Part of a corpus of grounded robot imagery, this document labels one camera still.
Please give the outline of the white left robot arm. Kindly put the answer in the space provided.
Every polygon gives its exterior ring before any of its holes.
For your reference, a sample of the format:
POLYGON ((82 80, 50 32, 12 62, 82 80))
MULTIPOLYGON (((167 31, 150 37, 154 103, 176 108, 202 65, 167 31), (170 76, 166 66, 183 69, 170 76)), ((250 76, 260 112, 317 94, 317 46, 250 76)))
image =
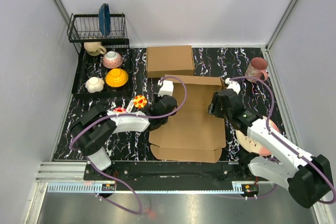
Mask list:
POLYGON ((113 175, 112 161, 104 149, 108 138, 121 132, 150 132, 167 123, 174 115, 177 101, 164 95, 143 111, 118 113, 96 105, 70 127, 70 148, 79 150, 95 166, 95 174, 103 180, 113 175))

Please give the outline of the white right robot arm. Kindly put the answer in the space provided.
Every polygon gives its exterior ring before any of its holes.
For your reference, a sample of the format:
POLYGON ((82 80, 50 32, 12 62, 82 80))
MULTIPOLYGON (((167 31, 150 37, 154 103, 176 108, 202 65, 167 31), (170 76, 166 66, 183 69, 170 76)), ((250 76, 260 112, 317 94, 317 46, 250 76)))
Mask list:
POLYGON ((280 161, 277 164, 249 151, 239 161, 238 173, 242 179, 254 176, 267 179, 289 191, 303 208, 312 207, 328 192, 335 191, 329 160, 323 155, 313 156, 272 129, 254 109, 244 106, 233 89, 214 92, 208 113, 225 119, 280 161))

